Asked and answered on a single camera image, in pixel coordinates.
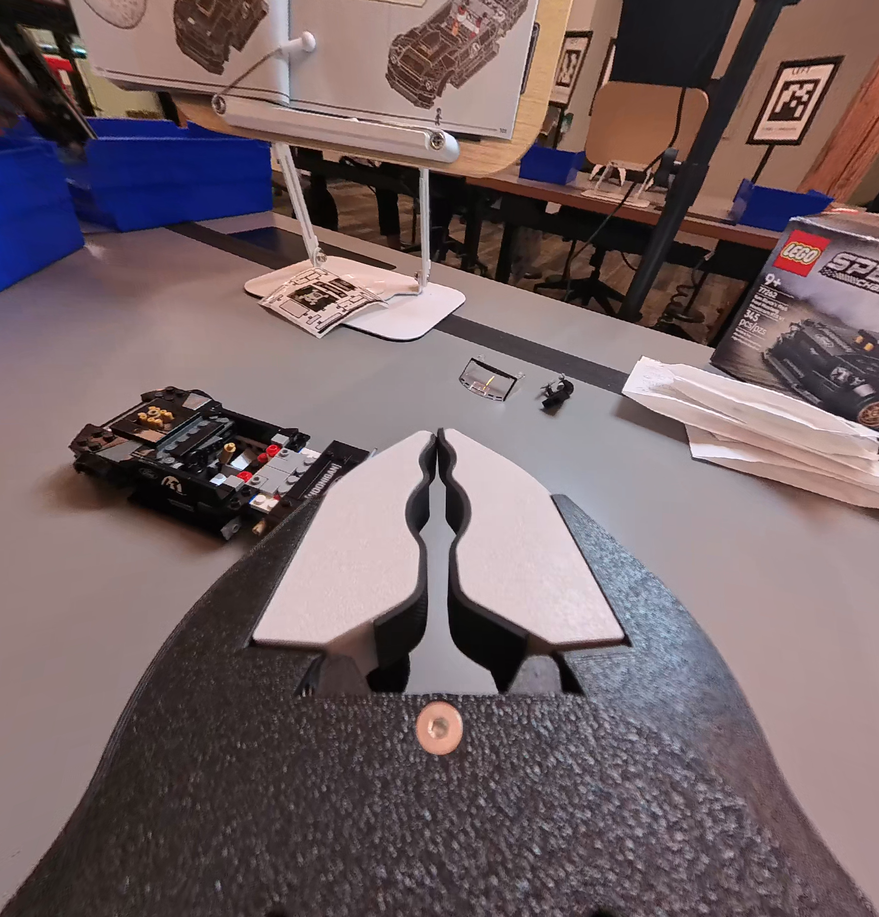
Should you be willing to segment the small blue storage bin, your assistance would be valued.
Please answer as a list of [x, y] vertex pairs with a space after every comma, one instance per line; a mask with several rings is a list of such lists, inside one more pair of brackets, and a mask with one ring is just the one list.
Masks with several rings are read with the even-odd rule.
[[822, 213], [833, 201], [834, 198], [815, 190], [792, 192], [744, 179], [733, 199], [728, 221], [780, 232], [792, 219]]
[[574, 182], [585, 162], [583, 151], [555, 149], [536, 143], [521, 158], [518, 177], [528, 181], [566, 186]]

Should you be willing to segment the black white marker tag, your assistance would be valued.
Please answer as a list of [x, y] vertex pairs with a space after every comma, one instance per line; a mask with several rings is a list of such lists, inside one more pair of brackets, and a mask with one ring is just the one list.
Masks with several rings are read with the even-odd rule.
[[570, 105], [593, 38], [591, 29], [565, 32], [549, 96], [552, 106], [565, 109]]
[[799, 146], [843, 60], [836, 55], [781, 62], [746, 144]]

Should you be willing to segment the black metal pole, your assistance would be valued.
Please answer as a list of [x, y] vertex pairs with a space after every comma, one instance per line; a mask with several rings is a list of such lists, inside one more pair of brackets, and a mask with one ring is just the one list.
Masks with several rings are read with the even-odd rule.
[[768, 38], [786, 6], [795, 1], [755, 1], [740, 40], [710, 105], [687, 159], [669, 189], [663, 212], [656, 223], [640, 265], [620, 305], [620, 320], [636, 323], [646, 296], [666, 261], [690, 206], [697, 200], [707, 177], [710, 161], [742, 97]]

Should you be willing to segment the lego sticker sheet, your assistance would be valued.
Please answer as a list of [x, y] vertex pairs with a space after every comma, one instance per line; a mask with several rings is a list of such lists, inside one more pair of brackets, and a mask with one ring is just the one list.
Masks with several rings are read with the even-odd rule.
[[331, 271], [310, 268], [281, 282], [260, 305], [320, 339], [354, 315], [385, 308], [386, 301]]

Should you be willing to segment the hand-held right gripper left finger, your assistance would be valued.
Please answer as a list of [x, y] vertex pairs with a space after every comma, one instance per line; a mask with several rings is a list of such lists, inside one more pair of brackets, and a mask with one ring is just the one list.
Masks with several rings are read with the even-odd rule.
[[418, 431], [321, 498], [252, 635], [262, 646], [347, 656], [363, 674], [405, 662], [426, 630], [437, 437]]

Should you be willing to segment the lego car model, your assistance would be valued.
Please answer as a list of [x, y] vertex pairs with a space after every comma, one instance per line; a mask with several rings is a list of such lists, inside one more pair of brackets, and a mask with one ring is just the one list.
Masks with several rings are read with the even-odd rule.
[[129, 491], [129, 500], [228, 541], [263, 536], [373, 452], [225, 407], [199, 390], [148, 391], [69, 449], [75, 471]]

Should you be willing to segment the lego instruction booklet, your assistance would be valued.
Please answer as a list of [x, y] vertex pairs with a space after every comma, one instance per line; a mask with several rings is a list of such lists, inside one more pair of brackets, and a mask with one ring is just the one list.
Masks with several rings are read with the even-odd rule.
[[537, 2], [70, 2], [95, 74], [510, 139]]

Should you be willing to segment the clear lego windshield piece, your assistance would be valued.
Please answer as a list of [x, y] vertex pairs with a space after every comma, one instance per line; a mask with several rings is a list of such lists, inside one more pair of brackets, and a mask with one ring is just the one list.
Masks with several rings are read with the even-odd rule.
[[469, 359], [458, 381], [469, 393], [502, 404], [514, 394], [524, 376], [524, 373], [502, 370], [483, 357], [477, 357]]

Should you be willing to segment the long wooden table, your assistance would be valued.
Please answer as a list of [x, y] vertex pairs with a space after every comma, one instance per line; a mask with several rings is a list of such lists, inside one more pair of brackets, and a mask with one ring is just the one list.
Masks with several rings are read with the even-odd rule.
[[[372, 188], [385, 187], [399, 194], [418, 197], [416, 178], [387, 175], [380, 172], [376, 166], [370, 165], [368, 160], [348, 164], [343, 161], [345, 159], [343, 154], [339, 155], [338, 160], [333, 161], [318, 159], [306, 149], [298, 149], [297, 152], [297, 168], [300, 171], [320, 174], [329, 179], [351, 181]], [[629, 202], [618, 205], [615, 202], [587, 196], [573, 185], [561, 186], [550, 182], [519, 178], [513, 169], [489, 177], [467, 178], [465, 182], [469, 189], [496, 194], [506, 193], [530, 200], [557, 203], [563, 207], [571, 207], [588, 213], [606, 214], [615, 210], [617, 217], [644, 225], [656, 225], [663, 214], [663, 204], [660, 202], [650, 203], [647, 207], [631, 205]], [[688, 210], [678, 230], [681, 233], [764, 250], [773, 249], [781, 234], [780, 230], [732, 224], [696, 206]]]

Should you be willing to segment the white stand rod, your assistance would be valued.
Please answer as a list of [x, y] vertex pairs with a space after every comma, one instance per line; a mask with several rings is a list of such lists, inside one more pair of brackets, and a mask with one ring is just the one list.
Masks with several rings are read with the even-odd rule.
[[272, 150], [280, 166], [285, 180], [288, 196], [299, 223], [300, 234], [303, 238], [308, 260], [312, 267], [322, 268], [327, 256], [319, 246], [319, 239], [308, 212], [306, 199], [303, 193], [298, 170], [296, 168], [291, 147], [285, 142], [274, 142]]
[[431, 270], [431, 209], [430, 172], [428, 168], [418, 169], [418, 204], [420, 213], [420, 270], [416, 275], [418, 295], [426, 292]]

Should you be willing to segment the crumpled white paper bag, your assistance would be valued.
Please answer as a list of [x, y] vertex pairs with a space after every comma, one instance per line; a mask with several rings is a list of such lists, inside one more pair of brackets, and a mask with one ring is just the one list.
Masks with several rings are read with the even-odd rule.
[[761, 386], [641, 357], [623, 396], [683, 424], [692, 458], [879, 510], [879, 432]]

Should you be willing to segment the lego set box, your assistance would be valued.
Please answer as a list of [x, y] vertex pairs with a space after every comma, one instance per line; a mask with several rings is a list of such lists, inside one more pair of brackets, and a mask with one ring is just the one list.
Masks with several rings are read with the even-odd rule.
[[879, 213], [791, 220], [710, 362], [879, 434]]

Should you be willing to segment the wooden pillar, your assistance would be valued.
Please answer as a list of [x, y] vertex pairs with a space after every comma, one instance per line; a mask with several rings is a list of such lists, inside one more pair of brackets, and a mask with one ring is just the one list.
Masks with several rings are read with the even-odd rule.
[[879, 58], [870, 69], [849, 114], [847, 139], [854, 145], [842, 174], [842, 188], [836, 194], [845, 202], [854, 199], [879, 159]]

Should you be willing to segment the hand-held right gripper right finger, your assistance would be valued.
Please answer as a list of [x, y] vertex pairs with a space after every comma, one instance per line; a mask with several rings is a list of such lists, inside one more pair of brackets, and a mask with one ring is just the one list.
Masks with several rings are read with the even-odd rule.
[[617, 614], [546, 487], [465, 434], [438, 432], [454, 533], [448, 619], [455, 646], [491, 674], [532, 655], [626, 642]]

